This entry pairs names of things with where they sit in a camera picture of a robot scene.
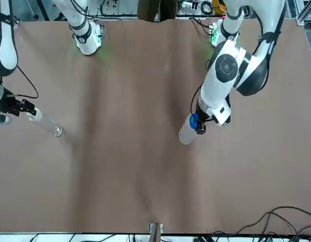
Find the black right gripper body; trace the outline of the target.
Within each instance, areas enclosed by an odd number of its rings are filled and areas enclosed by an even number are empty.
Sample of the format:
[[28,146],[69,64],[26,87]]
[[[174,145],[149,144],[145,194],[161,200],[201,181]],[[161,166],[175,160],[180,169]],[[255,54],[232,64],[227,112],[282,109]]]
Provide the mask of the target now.
[[0,113],[20,115],[19,101],[16,99],[15,94],[6,88],[4,88],[3,97],[0,100]]

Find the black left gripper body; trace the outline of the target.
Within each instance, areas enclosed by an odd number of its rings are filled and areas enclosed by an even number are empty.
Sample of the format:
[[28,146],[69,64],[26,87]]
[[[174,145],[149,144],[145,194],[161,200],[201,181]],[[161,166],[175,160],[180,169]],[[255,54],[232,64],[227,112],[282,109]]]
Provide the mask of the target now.
[[198,124],[213,121],[213,119],[205,112],[203,112],[199,107],[196,108],[196,115]]

